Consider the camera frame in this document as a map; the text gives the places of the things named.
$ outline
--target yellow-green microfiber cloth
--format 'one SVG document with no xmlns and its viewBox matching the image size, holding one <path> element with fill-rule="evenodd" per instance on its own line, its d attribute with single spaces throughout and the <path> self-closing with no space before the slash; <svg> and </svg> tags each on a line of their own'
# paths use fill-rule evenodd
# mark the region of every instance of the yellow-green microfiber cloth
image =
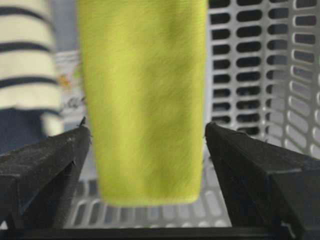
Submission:
<svg viewBox="0 0 320 240">
<path fill-rule="evenodd" d="M 101 197 L 189 203 L 202 173 L 206 0 L 78 0 Z"/>
</svg>

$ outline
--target laundry basket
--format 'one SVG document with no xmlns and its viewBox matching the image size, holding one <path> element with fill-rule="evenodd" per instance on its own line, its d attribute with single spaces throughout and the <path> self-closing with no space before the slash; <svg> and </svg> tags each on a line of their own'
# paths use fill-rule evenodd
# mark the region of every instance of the laundry basket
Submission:
<svg viewBox="0 0 320 240">
<path fill-rule="evenodd" d="M 85 113 L 73 0 L 51 0 L 65 129 Z M 209 0 L 205 123 L 320 158 L 320 23 L 317 0 Z M 214 167 L 203 148 L 201 193 L 192 204 L 118 208 L 101 202 L 89 153 L 65 228 L 227 227 Z"/>
</svg>

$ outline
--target towel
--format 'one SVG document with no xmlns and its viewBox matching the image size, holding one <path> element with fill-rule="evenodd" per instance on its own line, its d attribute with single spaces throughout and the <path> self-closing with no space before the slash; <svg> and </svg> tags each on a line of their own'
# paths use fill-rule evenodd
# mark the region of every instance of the towel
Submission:
<svg viewBox="0 0 320 240">
<path fill-rule="evenodd" d="M 0 154 L 63 131 L 46 0 L 0 0 Z"/>
<path fill-rule="evenodd" d="M 200 191 L 206 0 L 78 0 L 102 199 L 190 203 Z"/>
</svg>

